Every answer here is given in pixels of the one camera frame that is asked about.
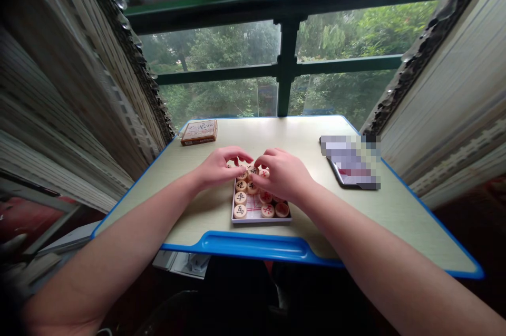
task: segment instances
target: desk surface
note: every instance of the desk surface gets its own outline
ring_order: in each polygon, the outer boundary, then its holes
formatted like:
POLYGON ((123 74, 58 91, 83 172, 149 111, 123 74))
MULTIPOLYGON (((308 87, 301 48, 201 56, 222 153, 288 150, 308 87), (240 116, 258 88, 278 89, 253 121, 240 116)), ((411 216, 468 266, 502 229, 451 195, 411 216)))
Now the desk surface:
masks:
MULTIPOLYGON (((218 119, 216 142, 183 147, 170 143, 118 202, 93 237, 118 218, 188 171, 215 149, 238 145, 258 158, 279 147, 299 157, 311 176, 362 213, 407 241, 450 274, 480 278, 478 263, 442 227, 390 167, 382 162, 381 189, 343 189, 325 157, 319 137, 355 135, 342 116, 218 119)), ((162 249, 226 254, 294 262, 339 265, 330 243, 309 218, 290 203, 293 221, 276 224, 232 224, 233 181, 201 192, 167 236, 162 249)))

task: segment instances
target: red object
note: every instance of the red object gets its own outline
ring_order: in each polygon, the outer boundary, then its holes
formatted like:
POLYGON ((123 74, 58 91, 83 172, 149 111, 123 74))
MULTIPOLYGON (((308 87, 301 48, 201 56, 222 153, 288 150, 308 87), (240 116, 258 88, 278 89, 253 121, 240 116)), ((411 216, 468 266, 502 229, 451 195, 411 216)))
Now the red object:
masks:
MULTIPOLYGON (((60 198, 75 203, 69 198, 60 198)), ((0 243, 26 233, 27 238, 19 249, 25 250, 48 230, 64 213, 29 200, 13 197, 0 204, 0 243)))

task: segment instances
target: pixelated blur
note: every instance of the pixelated blur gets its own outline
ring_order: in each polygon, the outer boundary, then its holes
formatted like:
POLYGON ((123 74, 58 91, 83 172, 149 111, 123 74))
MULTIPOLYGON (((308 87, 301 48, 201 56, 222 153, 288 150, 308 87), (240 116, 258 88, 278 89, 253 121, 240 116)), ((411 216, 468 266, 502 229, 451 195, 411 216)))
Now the pixelated blur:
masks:
POLYGON ((345 186, 380 189, 380 138, 377 136, 321 136, 322 155, 336 167, 345 186))

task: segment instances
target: green window frame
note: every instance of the green window frame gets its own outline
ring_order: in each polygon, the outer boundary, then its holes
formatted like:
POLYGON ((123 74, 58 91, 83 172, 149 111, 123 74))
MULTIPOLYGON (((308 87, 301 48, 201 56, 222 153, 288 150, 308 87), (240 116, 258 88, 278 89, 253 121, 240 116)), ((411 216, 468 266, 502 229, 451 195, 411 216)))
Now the green window frame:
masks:
POLYGON ((158 76, 159 85, 216 82, 275 77, 278 82, 277 115, 288 115, 294 79, 308 74, 329 74, 397 69, 401 55, 358 57, 318 62, 297 61, 297 32, 309 15, 350 11, 432 0, 179 0, 130 7, 125 15, 137 35, 201 27, 272 20, 281 25, 281 48, 276 63, 169 73, 158 76))

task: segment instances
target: blue desk edge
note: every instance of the blue desk edge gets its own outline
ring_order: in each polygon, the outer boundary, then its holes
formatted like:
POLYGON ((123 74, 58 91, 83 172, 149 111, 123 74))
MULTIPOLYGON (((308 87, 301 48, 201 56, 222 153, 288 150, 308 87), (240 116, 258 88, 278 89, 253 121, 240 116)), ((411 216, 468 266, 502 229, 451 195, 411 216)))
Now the blue desk edge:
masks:
MULTIPOLYGON (((348 121, 346 117, 341 114, 330 114, 329 117, 339 116, 342 117, 355 132, 359 135, 360 133, 355 127, 348 121)), ((314 117, 314 116, 289 116, 289 117, 314 117)), ((184 124, 182 129, 186 127, 188 122, 195 120, 209 120, 209 119, 191 119, 184 124)), ((170 141, 162 152, 156 157, 153 163, 146 169, 141 177, 130 187, 126 194, 116 203, 114 208, 107 214, 107 216, 100 222, 91 234, 91 239, 95 238, 96 231, 102 226, 109 215, 117 208, 123 198, 128 195, 130 190, 135 187, 137 182, 142 179, 144 174, 150 169, 151 166, 157 161, 158 158, 165 152, 167 147, 172 143, 170 141)), ((485 273, 481 268, 480 264, 474 259, 474 257, 462 246, 462 244, 450 233, 448 229, 439 221, 439 219, 427 208, 427 206, 418 198, 418 196, 409 188, 409 186, 401 179, 401 177, 390 167, 390 165, 381 158, 382 162, 389 168, 389 170, 397 177, 397 179, 406 187, 406 189, 413 195, 413 197, 425 208, 425 210, 432 216, 436 223, 443 228, 448 236, 457 244, 457 246, 464 252, 464 254, 473 262, 476 267, 474 272, 462 272, 446 270, 448 274, 456 278, 469 278, 480 280, 485 277, 485 273)), ((300 237, 287 237, 287 236, 271 236, 262 234, 248 234, 248 233, 236 233, 236 232, 216 232, 208 231, 202 235, 202 238, 198 243, 191 246, 174 245, 174 244, 162 244, 161 250, 187 252, 187 253, 204 253, 204 254, 216 254, 224 256, 241 256, 247 258, 255 258, 258 260, 273 260, 282 262, 294 262, 294 263, 306 263, 315 264, 322 266, 331 267, 344 267, 344 264, 340 260, 320 258, 316 256, 307 242, 300 237)))

